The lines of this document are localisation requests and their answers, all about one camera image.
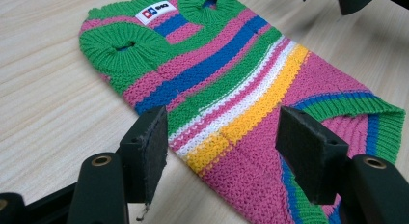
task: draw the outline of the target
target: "sweater label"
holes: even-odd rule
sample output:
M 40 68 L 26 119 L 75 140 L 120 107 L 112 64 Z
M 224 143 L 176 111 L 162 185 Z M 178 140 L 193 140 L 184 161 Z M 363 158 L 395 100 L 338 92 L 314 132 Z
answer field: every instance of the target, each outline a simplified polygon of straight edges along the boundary
M 173 6 L 168 1 L 161 1 L 157 2 L 156 4 L 147 6 L 146 8 L 138 12 L 135 17 L 138 18 L 143 24 L 148 25 L 154 19 L 176 9 L 177 8 L 175 8 L 175 6 Z

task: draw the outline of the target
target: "light wood surface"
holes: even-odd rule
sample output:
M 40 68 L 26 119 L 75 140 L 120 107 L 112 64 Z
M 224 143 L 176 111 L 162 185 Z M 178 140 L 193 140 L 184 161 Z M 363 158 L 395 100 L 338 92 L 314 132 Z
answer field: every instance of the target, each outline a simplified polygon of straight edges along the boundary
M 76 182 L 113 152 L 137 115 L 84 58 L 89 9 L 124 0 L 0 0 L 0 192 L 26 204 Z M 341 16 L 337 0 L 240 0 L 385 101 L 409 111 L 409 12 L 388 0 Z M 409 179 L 409 124 L 397 168 Z M 142 214 L 130 206 L 130 218 Z M 169 153 L 144 223 L 246 223 Z

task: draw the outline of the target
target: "striped sweater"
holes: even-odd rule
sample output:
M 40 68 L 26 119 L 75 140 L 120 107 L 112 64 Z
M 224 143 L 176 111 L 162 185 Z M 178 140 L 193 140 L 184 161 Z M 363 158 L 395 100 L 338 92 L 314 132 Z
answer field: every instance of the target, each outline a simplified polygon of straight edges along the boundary
M 166 105 L 170 148 L 252 223 L 339 223 L 275 150 L 281 104 L 395 162 L 404 111 L 237 0 L 132 0 L 89 11 L 80 47 L 142 114 Z

